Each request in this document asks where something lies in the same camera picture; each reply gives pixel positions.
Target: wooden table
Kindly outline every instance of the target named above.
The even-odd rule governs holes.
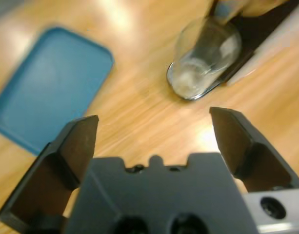
[[[167,85],[179,32],[207,8],[207,0],[26,1],[0,18],[0,91],[40,33],[59,24],[104,44],[116,60],[87,111],[100,117],[95,156],[133,166],[158,154],[184,164],[192,152],[217,151],[209,107],[220,106],[243,112],[299,175],[299,41],[199,101],[184,102]],[[34,159],[0,135],[0,207]],[[5,233],[14,231],[0,223]]]

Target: clear glass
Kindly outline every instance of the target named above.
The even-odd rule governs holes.
[[[240,36],[234,27],[214,18],[197,19],[179,36],[168,81],[182,98],[198,99],[236,60],[240,49]]]

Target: table surface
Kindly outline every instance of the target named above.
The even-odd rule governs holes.
[[[218,151],[209,107],[219,106],[243,112],[299,175],[299,40],[199,101],[182,101],[168,86],[179,32],[207,8],[207,0],[25,1],[0,17],[0,91],[38,35],[62,25],[104,44],[116,60],[86,113],[100,118],[95,156],[133,166],[158,154],[184,164],[192,152]],[[34,160],[0,135],[0,207]],[[5,233],[15,232],[0,223]]]

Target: blue tray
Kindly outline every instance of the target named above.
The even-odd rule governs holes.
[[[39,154],[83,116],[113,63],[109,50],[75,33],[44,32],[0,94],[0,133]]]

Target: screw hole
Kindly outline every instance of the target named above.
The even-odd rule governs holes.
[[[171,171],[171,172],[180,172],[180,168],[178,168],[178,167],[170,167],[169,171]]]
[[[125,217],[118,222],[114,234],[148,234],[148,228],[141,218]]]
[[[145,169],[144,165],[138,164],[132,168],[125,169],[128,173],[141,173]]]
[[[197,216],[180,214],[172,224],[171,234],[208,234],[208,230]]]
[[[286,217],[286,210],[284,206],[275,198],[262,198],[261,207],[264,210],[264,212],[272,218],[283,219]]]

